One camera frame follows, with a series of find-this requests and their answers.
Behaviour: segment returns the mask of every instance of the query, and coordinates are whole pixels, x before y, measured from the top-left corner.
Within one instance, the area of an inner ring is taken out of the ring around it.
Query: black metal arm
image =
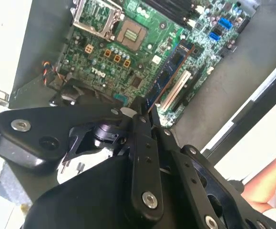
[[[131,109],[0,114],[0,184],[12,201],[33,203],[23,229],[269,229],[195,147],[178,147],[145,104],[137,97]],[[57,184],[61,163],[104,147],[113,157]]]

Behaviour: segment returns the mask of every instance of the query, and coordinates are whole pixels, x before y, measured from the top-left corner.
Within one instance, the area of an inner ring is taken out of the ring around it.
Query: person's leg
[[[245,185],[242,197],[257,211],[272,208],[268,201],[276,192],[276,159]]]

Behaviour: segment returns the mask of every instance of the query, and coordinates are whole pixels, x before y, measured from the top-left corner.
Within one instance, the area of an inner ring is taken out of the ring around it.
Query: gray metal panel
[[[179,145],[202,149],[276,68],[276,1],[266,0],[174,127]]]
[[[23,40],[13,94],[43,70],[41,62],[56,62],[69,31],[72,0],[34,0]]]

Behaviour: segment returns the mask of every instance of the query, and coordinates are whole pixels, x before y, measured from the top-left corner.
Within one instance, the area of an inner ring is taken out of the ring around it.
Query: metal rivet
[[[112,112],[113,114],[115,114],[115,115],[118,115],[118,114],[119,114],[119,112],[118,112],[116,109],[111,109],[111,112]]]
[[[197,152],[194,148],[190,148],[190,151],[191,151],[192,154],[197,154]]]
[[[260,227],[260,229],[266,229],[266,227],[264,226],[264,224],[260,221],[257,221],[258,226]]]
[[[169,130],[166,130],[166,129],[165,129],[164,132],[165,132],[165,134],[168,135],[168,136],[171,135],[171,132],[170,132]]]
[[[142,194],[142,200],[151,209],[155,209],[158,206],[157,198],[151,192],[144,192]]]
[[[16,119],[12,121],[10,125],[14,130],[17,130],[20,132],[27,132],[31,129],[30,122],[23,119]]]
[[[140,117],[140,120],[141,120],[142,122],[146,123],[146,119],[145,119],[145,118]]]
[[[218,229],[216,221],[211,216],[205,217],[205,223],[210,229]]]

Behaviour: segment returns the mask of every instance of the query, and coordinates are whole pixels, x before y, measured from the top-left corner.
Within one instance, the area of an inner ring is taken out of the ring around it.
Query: green circuit board
[[[176,110],[163,111],[160,101],[164,100],[184,70],[187,70],[192,75],[201,75],[186,96],[185,100],[189,102],[209,76],[209,68],[214,68],[221,60],[221,50],[230,40],[236,40],[237,29],[247,17],[245,12],[235,9],[236,5],[232,2],[198,2],[205,9],[204,12],[194,18],[191,28],[184,28],[142,0],[116,0],[115,3],[122,8],[124,18],[114,25],[113,40],[107,41],[75,27],[60,66],[60,73],[79,79],[94,89],[121,100],[124,106],[129,106],[136,96],[147,94],[158,71],[180,40],[192,42],[198,47],[199,53],[188,56],[156,104],[162,125],[172,126],[185,109],[186,103]],[[109,18],[109,12],[110,9],[98,0],[87,0],[80,22],[92,26],[95,31],[101,31]],[[209,32],[217,24],[213,22],[217,17],[233,22],[232,28],[224,30],[219,41],[209,38]]]

